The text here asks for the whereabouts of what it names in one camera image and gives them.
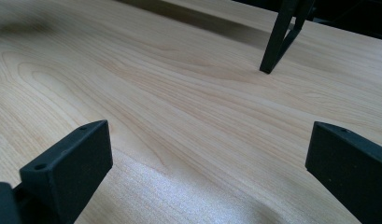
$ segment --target wooden surface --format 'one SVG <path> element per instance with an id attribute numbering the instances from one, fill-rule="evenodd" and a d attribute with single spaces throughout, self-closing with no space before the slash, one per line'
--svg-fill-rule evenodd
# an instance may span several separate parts
<path id="1" fill-rule="evenodd" d="M 0 0 L 0 181 L 107 119 L 114 167 L 78 223 L 357 223 L 304 160 L 315 120 L 382 146 L 382 41 L 307 22 L 267 76 L 275 19 L 223 0 Z"/>

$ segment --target hole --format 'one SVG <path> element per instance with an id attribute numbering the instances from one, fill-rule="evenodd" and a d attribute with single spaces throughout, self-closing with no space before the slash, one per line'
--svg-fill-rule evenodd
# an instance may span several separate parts
<path id="1" fill-rule="evenodd" d="M 340 131 L 342 131 L 343 133 L 350 133 L 348 129 L 341 129 Z"/>
<path id="2" fill-rule="evenodd" d="M 34 167 L 34 169 L 36 169 L 36 170 L 42 170 L 42 169 L 44 169 L 45 167 L 46 167 L 46 164 L 45 164 L 45 163 L 42 163 L 42 164 L 36 165 L 36 166 Z"/>

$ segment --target black plastic part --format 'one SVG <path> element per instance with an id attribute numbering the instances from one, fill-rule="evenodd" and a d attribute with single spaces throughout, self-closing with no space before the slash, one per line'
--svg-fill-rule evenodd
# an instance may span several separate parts
<path id="1" fill-rule="evenodd" d="M 313 8 L 314 0 L 284 0 L 278 12 L 275 26 L 270 35 L 266 51 L 263 55 L 260 70 L 270 74 L 283 57 L 296 36 L 301 32 L 304 21 Z M 290 21 L 296 15 L 295 25 L 290 28 Z"/>
<path id="2" fill-rule="evenodd" d="M 74 130 L 22 167 L 13 191 L 0 183 L 0 223 L 74 223 L 112 165 L 106 120 Z"/>
<path id="3" fill-rule="evenodd" d="M 0 224 L 21 224 L 18 207 L 8 183 L 0 182 Z"/>
<path id="4" fill-rule="evenodd" d="M 382 147 L 315 122 L 306 168 L 360 222 L 382 223 Z"/>

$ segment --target screw hole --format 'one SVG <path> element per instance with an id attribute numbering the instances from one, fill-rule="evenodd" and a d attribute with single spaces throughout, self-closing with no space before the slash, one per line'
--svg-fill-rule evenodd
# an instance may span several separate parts
<path id="1" fill-rule="evenodd" d="M 36 169 L 36 170 L 42 170 L 42 169 L 44 169 L 45 167 L 46 167 L 46 164 L 45 164 L 45 163 L 42 163 L 42 164 L 36 165 L 36 166 L 34 167 L 34 169 Z"/>

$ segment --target light wood tabletop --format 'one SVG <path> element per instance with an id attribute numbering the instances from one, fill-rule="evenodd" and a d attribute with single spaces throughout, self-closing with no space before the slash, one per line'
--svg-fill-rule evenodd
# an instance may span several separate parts
<path id="1" fill-rule="evenodd" d="M 77 223 L 357 223 L 304 168 L 315 120 L 382 146 L 382 40 L 232 1 L 0 0 L 0 181 L 78 126 L 114 166 Z"/>

